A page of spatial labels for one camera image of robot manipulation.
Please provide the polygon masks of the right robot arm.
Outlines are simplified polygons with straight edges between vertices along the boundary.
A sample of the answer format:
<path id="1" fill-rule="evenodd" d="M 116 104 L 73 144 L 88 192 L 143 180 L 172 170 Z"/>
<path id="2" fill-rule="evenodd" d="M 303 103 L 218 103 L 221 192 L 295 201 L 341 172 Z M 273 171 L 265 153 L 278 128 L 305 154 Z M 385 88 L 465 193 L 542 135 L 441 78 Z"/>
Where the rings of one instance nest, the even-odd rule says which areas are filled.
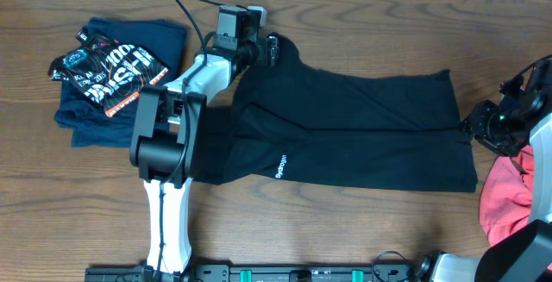
<path id="1" fill-rule="evenodd" d="M 425 256 L 412 281 L 551 279 L 551 58 L 501 84 L 499 103 L 478 103 L 463 131 L 498 155 L 480 195 L 491 246 L 479 258 Z"/>

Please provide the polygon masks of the black t-shirt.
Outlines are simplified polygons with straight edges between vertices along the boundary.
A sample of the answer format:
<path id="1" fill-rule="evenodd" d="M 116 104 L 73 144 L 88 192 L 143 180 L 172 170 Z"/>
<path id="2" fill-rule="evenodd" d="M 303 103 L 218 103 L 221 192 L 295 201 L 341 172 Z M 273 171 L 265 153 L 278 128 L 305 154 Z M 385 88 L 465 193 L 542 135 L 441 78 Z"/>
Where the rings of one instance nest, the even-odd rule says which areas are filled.
<path id="1" fill-rule="evenodd" d="M 251 174 L 400 191 L 473 192 L 477 173 L 449 71 L 360 78 L 307 66 L 281 38 L 275 66 L 246 70 L 206 114 L 197 181 Z"/>

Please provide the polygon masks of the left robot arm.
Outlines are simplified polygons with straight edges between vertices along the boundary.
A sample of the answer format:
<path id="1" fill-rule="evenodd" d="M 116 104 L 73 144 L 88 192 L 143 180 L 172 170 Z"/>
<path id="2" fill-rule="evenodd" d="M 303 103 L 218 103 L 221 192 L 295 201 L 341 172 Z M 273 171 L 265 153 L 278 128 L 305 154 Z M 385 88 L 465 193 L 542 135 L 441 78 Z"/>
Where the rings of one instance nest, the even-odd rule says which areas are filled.
<path id="1" fill-rule="evenodd" d="M 129 158 L 149 204 L 146 281 L 180 281 L 186 275 L 191 183 L 201 161 L 207 104 L 250 66 L 275 66 L 279 48 L 274 35 L 205 48 L 172 82 L 141 90 Z"/>

